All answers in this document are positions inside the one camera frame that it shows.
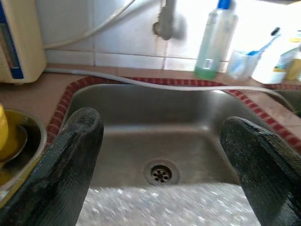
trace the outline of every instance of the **blue bottle cap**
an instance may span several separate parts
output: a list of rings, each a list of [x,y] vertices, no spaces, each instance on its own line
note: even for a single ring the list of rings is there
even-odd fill
[[[217,7],[222,9],[229,9],[231,0],[219,0]]]

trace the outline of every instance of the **wall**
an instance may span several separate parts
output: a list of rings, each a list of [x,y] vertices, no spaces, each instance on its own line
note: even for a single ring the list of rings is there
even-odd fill
[[[103,22],[128,0],[37,0],[45,44],[72,38]],[[281,23],[292,1],[236,0],[239,17],[232,48],[252,48]],[[94,37],[47,50],[49,63],[192,71],[209,12],[217,0],[177,0],[174,36],[164,41],[152,32],[161,0],[136,0],[113,24]]]

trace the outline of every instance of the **white hose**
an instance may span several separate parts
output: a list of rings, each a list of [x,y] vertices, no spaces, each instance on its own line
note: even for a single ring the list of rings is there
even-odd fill
[[[86,31],[86,32],[80,34],[78,37],[75,37],[75,38],[67,39],[67,40],[64,40],[64,41],[56,42],[56,43],[47,44],[47,45],[44,46],[44,49],[52,49],[52,48],[67,46],[67,45],[70,45],[70,44],[75,43],[77,41],[88,38],[91,35],[94,35],[95,33],[99,32],[101,29],[103,29],[105,26],[107,26],[110,22],[112,22],[121,13],[123,13],[134,1],[136,1],[136,0],[130,0],[128,3],[126,3],[121,8],[117,9],[113,14],[111,14],[111,16],[109,16],[109,18],[106,19],[106,21],[99,24],[98,26],[96,26],[92,30]]]
[[[144,87],[148,87],[148,88],[177,90],[177,91],[254,90],[254,91],[268,93],[270,95],[280,98],[287,105],[287,107],[290,108],[291,111],[293,111],[293,112],[295,111],[294,107],[283,96],[281,96],[279,93],[277,93],[275,91],[272,91],[270,89],[263,88],[263,87],[256,87],[256,86],[210,86],[210,87],[168,86],[168,85],[159,85],[159,84],[148,83],[148,82],[144,82],[144,81],[137,81],[137,80],[133,80],[133,79],[119,77],[119,76],[112,75],[112,74],[104,74],[104,73],[100,73],[100,72],[90,72],[90,71],[85,71],[85,70],[46,68],[44,72],[95,76],[95,77],[99,77],[99,78],[120,81],[123,83],[144,86]]]

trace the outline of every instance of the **stainless steel sink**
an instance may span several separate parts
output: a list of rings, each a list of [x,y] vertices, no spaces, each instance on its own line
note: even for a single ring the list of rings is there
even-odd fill
[[[301,90],[275,90],[277,93],[281,94],[287,101],[294,107],[296,113],[301,117]],[[278,101],[280,104],[287,107],[283,100],[275,96],[270,96],[274,100]]]
[[[240,116],[267,128],[240,100],[222,91],[93,85],[74,94],[66,118],[85,106],[99,111],[105,128],[91,188],[239,184],[219,142],[221,124]]]

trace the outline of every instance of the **plastic bottle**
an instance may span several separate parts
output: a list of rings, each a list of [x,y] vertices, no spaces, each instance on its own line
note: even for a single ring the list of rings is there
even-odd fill
[[[220,0],[208,17],[204,37],[195,67],[195,75],[202,79],[215,78],[222,57],[229,49],[238,20],[230,10],[231,0]]]
[[[295,55],[294,59],[292,60],[287,73],[286,73],[286,80],[297,80],[301,73],[301,45],[299,46],[299,51]]]

